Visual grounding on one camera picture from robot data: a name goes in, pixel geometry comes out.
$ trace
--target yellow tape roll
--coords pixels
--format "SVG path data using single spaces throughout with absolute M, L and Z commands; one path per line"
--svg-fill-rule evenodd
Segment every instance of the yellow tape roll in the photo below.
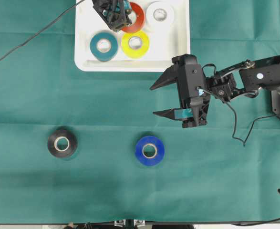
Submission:
M 149 49 L 149 38 L 143 31 L 126 33 L 122 38 L 122 49 L 132 59 L 141 58 Z

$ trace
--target cable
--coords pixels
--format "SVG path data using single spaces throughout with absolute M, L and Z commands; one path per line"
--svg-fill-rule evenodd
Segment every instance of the cable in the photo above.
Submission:
M 214 76 L 216 75 L 216 65 L 214 65 L 213 63 L 208 63 L 206 64 L 205 66 L 202 67 L 202 70 L 205 68 L 205 67 L 213 67 L 214 68 Z
M 234 226 L 241 226 L 241 227 L 257 226 L 257 225 L 268 224 L 268 223 L 278 223 L 279 221 L 280 221 L 280 218 L 278 218 L 278 219 L 273 219 L 273 220 L 270 220 L 270 221 L 262 221 L 262 222 L 258 222 L 258 223 L 234 224 Z
M 224 104 L 226 104 L 226 105 L 232 110 L 232 112 L 234 113 L 234 119 L 235 119 L 232 138 L 233 138 L 233 139 L 236 139 L 236 140 L 238 140 L 238 141 L 241 141 L 241 142 L 243 143 L 244 146 L 246 146 L 246 143 L 247 143 L 247 141 L 248 141 L 248 139 L 249 139 L 249 137 L 250 137 L 250 135 L 251 135 L 251 133 L 252 133 L 254 124 L 255 124 L 258 120 L 266 119 L 266 118 L 273 118 L 273 117 L 280 117 L 280 114 L 275 114 L 275 115 L 269 115 L 269 116 L 264 116 L 264 117 L 260 117 L 260 118 L 254 119 L 254 121 L 252 122 L 251 128 L 250 128 L 250 130 L 249 130 L 249 132 L 248 132 L 248 134 L 247 134 L 247 137 L 245 138 L 245 140 L 242 140 L 241 138 L 235 137 L 235 133 L 236 133 L 236 130 L 237 130 L 237 120 L 238 120 L 237 113 L 236 113 L 235 109 L 234 109 L 228 102 L 226 102 L 225 100 L 223 100 L 223 99 L 220 98 L 219 96 L 213 94 L 212 92 L 209 92 L 209 91 L 204 90 L 204 89 L 202 89 L 202 88 L 199 88 L 199 89 L 201 89 L 201 90 L 203 90 L 205 93 L 210 94 L 210 95 L 216 97 L 217 99 L 221 100 Z
M 248 138 L 249 138 L 249 136 L 250 136 L 250 134 L 251 134 L 251 132 L 252 132 L 252 130 L 253 130 L 253 126 L 254 126 L 255 122 L 258 121 L 258 120 L 261 120 L 261 119 L 273 118 L 273 117 L 280 117 L 280 114 L 269 115 L 269 116 L 260 117 L 260 118 L 255 119 L 255 120 L 252 122 L 251 128 L 250 128 L 250 130 L 249 130 L 249 132 L 248 132 L 248 135 L 247 135 L 247 137 L 246 137 L 246 139 L 245 139 L 245 141 L 244 141 L 244 146 L 246 145 L 246 142 L 247 142 L 247 140 L 248 140 Z
M 47 26 L 45 26 L 43 29 L 39 30 L 38 32 L 36 32 L 33 36 L 31 36 L 29 39 L 27 39 L 24 43 L 19 44 L 18 46 L 12 48 L 10 51 L 8 51 L 4 56 L 2 56 L 0 58 L 0 62 L 3 61 L 8 55 L 10 55 L 12 52 L 16 51 L 18 48 L 21 48 L 22 46 L 26 45 L 28 42 L 30 42 L 32 39 L 34 39 L 35 37 L 37 37 L 40 33 L 44 32 L 45 30 L 47 30 L 48 28 L 50 28 L 52 25 L 54 25 L 62 16 L 64 16 L 65 14 L 67 14 L 70 10 L 72 10 L 73 8 L 75 8 L 77 5 L 81 4 L 83 1 L 85 0 L 80 0 L 78 3 L 76 3 L 75 5 L 71 6 L 70 8 L 68 8 L 65 12 L 63 12 L 62 14 L 60 14 L 55 20 L 53 20 L 51 23 L 49 23 Z
M 202 88 L 200 88 L 200 89 L 203 90 L 205 93 L 210 94 L 210 95 L 216 97 L 217 99 L 220 99 L 224 104 L 226 104 L 232 110 L 232 112 L 234 113 L 234 120 L 235 120 L 234 121 L 234 128 L 233 128 L 232 138 L 235 139 L 235 140 L 241 141 L 245 145 L 245 141 L 244 140 L 242 140 L 242 139 L 240 139 L 238 137 L 235 137 L 235 133 L 236 133 L 236 129 L 237 129 L 237 113 L 236 113 L 235 109 L 228 102 L 226 102 L 225 100 L 223 100 L 219 96 L 217 96 L 217 95 L 215 95 L 215 94 L 213 94 L 213 93 L 211 93 L 209 91 L 206 91 L 206 90 L 204 90 Z

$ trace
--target robotic arm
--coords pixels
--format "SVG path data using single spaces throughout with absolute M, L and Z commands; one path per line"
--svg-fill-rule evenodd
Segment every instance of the robotic arm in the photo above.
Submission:
M 255 98 L 261 88 L 272 92 L 273 112 L 280 115 L 280 56 L 254 62 L 246 60 L 215 71 L 209 78 L 197 63 L 196 56 L 185 54 L 173 58 L 172 62 L 174 65 L 150 89 L 176 83 L 180 108 L 154 112 L 158 116 L 182 121 L 183 128 L 206 125 L 211 95 L 228 103 L 239 96 Z M 244 88 L 237 88 L 233 75 L 236 71 L 239 71 Z
M 114 32 L 132 24 L 128 17 L 132 9 L 127 0 L 93 0 L 93 8 Z

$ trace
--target white tray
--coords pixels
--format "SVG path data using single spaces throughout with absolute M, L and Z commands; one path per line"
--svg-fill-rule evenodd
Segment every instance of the white tray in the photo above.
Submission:
M 147 7 L 155 0 L 131 0 L 140 5 L 146 13 Z M 141 59 L 130 59 L 121 48 L 124 32 L 109 30 L 102 18 L 93 9 L 91 0 L 76 8 L 75 20 L 75 64 L 85 72 L 163 72 L 172 65 L 175 56 L 190 54 L 189 0 L 163 0 L 170 3 L 175 11 L 175 21 L 167 32 L 150 31 L 147 23 L 143 31 L 149 36 L 150 49 Z M 98 61 L 90 51 L 90 41 L 101 31 L 113 34 L 118 41 L 117 55 L 108 62 Z

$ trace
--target black tape roll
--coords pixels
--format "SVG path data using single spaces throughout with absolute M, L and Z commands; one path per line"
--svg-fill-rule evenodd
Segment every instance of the black tape roll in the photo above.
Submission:
M 58 141 L 61 139 L 65 139 L 68 142 L 68 146 L 63 150 L 61 150 L 57 146 Z M 55 157 L 58 158 L 70 157 L 74 154 L 76 148 L 77 148 L 77 139 L 75 135 L 68 130 L 64 130 L 64 129 L 56 130 L 49 137 L 48 149 L 49 152 Z

